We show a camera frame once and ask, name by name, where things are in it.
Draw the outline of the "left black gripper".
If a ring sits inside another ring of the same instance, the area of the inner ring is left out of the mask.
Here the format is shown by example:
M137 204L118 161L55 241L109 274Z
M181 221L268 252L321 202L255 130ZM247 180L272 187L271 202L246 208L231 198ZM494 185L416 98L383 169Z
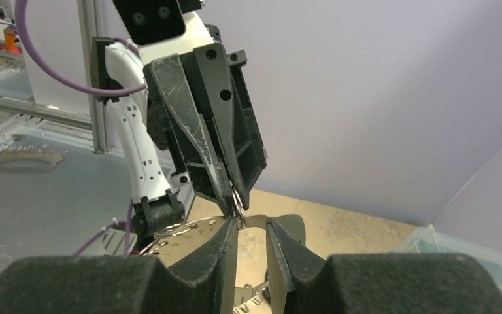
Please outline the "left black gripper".
M144 68L149 91L147 130L167 150L176 172L226 216L249 208L250 191L267 156L242 68L244 50L215 42Z

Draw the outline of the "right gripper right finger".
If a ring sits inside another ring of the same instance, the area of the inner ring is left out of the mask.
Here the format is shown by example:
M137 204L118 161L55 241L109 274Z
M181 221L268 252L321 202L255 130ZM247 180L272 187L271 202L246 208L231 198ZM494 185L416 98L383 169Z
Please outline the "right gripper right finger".
M295 288L290 313L502 313L486 269L462 253L335 254L276 233Z

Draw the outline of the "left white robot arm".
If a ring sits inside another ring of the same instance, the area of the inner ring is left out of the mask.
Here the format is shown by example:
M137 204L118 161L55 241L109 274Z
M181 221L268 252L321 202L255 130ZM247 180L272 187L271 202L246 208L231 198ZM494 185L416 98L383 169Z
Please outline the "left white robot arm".
M144 243L185 219L191 184L227 217L244 211L267 165L243 75L242 50L226 52L202 1L115 1L130 43L96 37L92 85L120 138L131 178L127 228Z

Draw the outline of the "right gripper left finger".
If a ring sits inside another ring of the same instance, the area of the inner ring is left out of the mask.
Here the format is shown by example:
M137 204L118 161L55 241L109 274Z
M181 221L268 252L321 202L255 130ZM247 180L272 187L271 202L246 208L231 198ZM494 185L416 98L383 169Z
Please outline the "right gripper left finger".
M0 273L0 313L230 313L237 221L172 266L153 256L23 258Z

